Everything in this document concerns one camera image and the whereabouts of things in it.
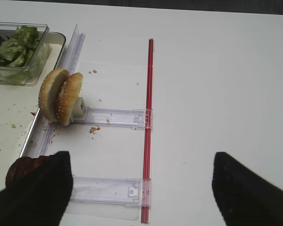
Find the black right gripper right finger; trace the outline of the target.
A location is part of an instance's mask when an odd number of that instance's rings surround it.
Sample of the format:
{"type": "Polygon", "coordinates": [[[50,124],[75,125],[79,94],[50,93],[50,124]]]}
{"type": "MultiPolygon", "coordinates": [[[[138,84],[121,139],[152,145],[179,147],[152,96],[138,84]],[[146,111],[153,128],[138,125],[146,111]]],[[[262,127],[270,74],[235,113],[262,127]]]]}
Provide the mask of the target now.
{"type": "Polygon", "coordinates": [[[212,190],[228,226],[283,226],[283,190],[226,152],[214,157],[212,190]]]}

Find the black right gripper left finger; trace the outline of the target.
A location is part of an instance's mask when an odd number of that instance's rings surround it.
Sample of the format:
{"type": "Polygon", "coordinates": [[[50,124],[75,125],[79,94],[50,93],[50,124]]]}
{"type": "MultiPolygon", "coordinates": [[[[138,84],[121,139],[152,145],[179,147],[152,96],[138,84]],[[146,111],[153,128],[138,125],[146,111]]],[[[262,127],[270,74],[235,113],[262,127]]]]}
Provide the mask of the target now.
{"type": "Polygon", "coordinates": [[[53,154],[46,179],[31,188],[0,191],[0,226],[58,226],[73,190],[70,154],[53,154]]]}

